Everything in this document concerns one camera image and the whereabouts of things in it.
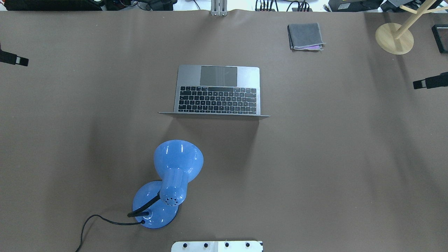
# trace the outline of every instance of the keyboard key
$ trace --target keyboard key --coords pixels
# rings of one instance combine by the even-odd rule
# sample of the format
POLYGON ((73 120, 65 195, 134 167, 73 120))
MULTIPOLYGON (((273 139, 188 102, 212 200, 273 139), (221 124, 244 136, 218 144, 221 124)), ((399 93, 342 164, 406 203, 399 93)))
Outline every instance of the keyboard key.
POLYGON ((209 87, 209 91, 233 92, 233 87, 209 87))

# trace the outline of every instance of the white floor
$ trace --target white floor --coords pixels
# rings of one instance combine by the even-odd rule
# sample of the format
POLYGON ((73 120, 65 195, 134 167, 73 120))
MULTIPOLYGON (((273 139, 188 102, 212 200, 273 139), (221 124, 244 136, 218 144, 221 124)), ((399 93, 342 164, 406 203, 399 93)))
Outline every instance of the white floor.
MULTIPOLYGON (((210 10, 211 8, 211 0, 196 0, 199 7, 201 9, 210 10)), ((328 3, 328 0, 307 0, 307 3, 310 4, 313 12, 325 12, 323 5, 328 3)), ((290 4, 287 1, 277 0, 277 4, 279 7, 279 11, 286 11, 288 5, 290 4)), ((442 2, 443 6, 448 6, 447 3, 442 2)), ((294 3, 291 7, 297 7, 297 3, 294 3)), ((174 10, 197 10, 196 4, 193 0, 178 0, 176 4, 174 4, 174 10)), ((255 10, 255 0, 227 0, 227 10, 233 9, 243 9, 243 10, 255 10)), ((6 10, 6 8, 0 4, 0 11, 6 10)), ((381 8, 378 10, 371 10, 369 12, 381 12, 381 8)))

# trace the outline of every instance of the gray cloth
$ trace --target gray cloth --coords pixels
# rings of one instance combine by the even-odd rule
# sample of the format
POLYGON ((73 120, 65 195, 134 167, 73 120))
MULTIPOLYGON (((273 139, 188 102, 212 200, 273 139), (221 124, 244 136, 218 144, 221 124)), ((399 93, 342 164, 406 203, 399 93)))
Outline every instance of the gray cloth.
POLYGON ((322 35, 318 23, 289 24, 289 46, 294 50, 322 50, 322 35))

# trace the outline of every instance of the blue desk lamp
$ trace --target blue desk lamp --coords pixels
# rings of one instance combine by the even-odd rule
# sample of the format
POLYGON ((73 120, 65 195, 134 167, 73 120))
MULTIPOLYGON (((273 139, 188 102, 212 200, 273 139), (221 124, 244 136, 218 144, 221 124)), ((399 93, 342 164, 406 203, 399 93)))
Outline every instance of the blue desk lamp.
POLYGON ((135 194, 132 212, 147 228, 161 228, 176 217, 179 205, 187 197, 187 185, 201 171, 202 152, 194 144, 183 140, 170 140, 159 145, 154 152, 155 170, 162 181, 152 181, 135 194))

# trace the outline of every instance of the brown table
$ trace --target brown table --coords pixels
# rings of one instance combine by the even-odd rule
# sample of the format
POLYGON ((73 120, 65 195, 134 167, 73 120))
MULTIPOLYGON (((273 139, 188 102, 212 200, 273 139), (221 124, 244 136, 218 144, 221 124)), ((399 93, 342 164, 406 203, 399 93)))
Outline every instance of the brown table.
POLYGON ((267 252, 448 248, 447 71, 427 14, 411 52, 375 41, 402 13, 0 12, 0 251, 74 251, 84 220, 118 222, 159 179, 169 139, 205 157, 167 227, 90 222, 81 251, 169 252, 175 241, 264 242, 267 252), (319 22, 322 52, 286 26, 319 22), (173 119, 180 64, 261 69, 260 122, 173 119))

